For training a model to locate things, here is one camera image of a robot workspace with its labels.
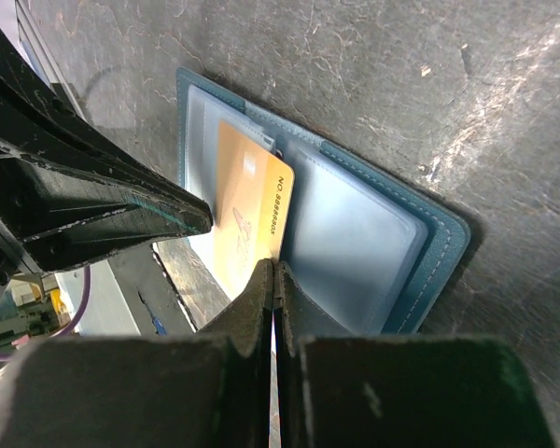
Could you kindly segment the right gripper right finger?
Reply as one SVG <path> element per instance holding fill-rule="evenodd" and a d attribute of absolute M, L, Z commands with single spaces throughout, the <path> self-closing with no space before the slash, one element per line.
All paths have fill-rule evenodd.
<path fill-rule="evenodd" d="M 484 336 L 358 337 L 274 269 L 285 447 L 551 447 L 525 366 Z"/>

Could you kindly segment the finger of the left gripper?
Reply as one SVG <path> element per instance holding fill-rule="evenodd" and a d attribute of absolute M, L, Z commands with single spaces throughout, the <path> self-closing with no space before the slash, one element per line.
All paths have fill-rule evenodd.
<path fill-rule="evenodd" d="M 212 225 L 204 201 L 92 128 L 0 30 L 0 259 L 68 271 Z"/>

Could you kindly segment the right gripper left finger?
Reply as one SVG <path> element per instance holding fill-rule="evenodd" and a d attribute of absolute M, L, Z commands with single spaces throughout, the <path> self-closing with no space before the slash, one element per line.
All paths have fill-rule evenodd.
<path fill-rule="evenodd" d="M 0 447 L 264 447 L 273 264 L 183 337 L 34 340 L 0 380 Z"/>

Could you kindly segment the blue leather card holder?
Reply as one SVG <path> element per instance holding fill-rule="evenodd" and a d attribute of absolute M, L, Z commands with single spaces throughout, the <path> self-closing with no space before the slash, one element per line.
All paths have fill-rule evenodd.
<path fill-rule="evenodd" d="M 225 121 L 294 171 L 279 260 L 304 293 L 355 335 L 418 331 L 469 245 L 464 219 L 186 68 L 176 72 L 176 92 L 178 180 L 214 216 L 213 229 L 189 245 L 214 278 L 218 126 Z"/>

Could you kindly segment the gold credit card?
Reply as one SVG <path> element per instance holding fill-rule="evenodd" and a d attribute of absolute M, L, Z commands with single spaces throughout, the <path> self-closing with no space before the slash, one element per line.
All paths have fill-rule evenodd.
<path fill-rule="evenodd" d="M 244 290 L 260 260 L 279 260 L 294 180 L 284 161 L 219 123 L 213 271 L 230 299 Z"/>

